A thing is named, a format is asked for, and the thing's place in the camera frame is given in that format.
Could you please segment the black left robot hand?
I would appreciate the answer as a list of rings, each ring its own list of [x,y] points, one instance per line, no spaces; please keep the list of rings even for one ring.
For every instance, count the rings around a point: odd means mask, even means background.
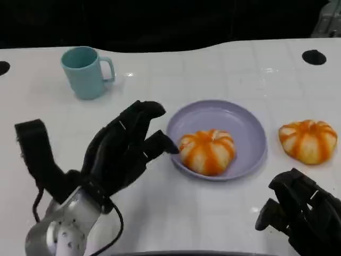
[[[150,161],[162,153],[178,154],[174,142],[161,130],[147,137],[151,120],[165,112],[155,101],[134,102],[94,136],[81,170],[67,173],[56,164],[47,129],[40,119],[14,128],[23,160],[39,190],[46,190],[62,204],[81,187],[101,212],[108,214],[113,209],[110,197],[136,181]]]

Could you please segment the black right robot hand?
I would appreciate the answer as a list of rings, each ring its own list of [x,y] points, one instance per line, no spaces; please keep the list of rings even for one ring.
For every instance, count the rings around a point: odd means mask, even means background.
[[[255,229],[268,226],[288,236],[299,255],[340,255],[340,200],[293,168],[274,177]]]

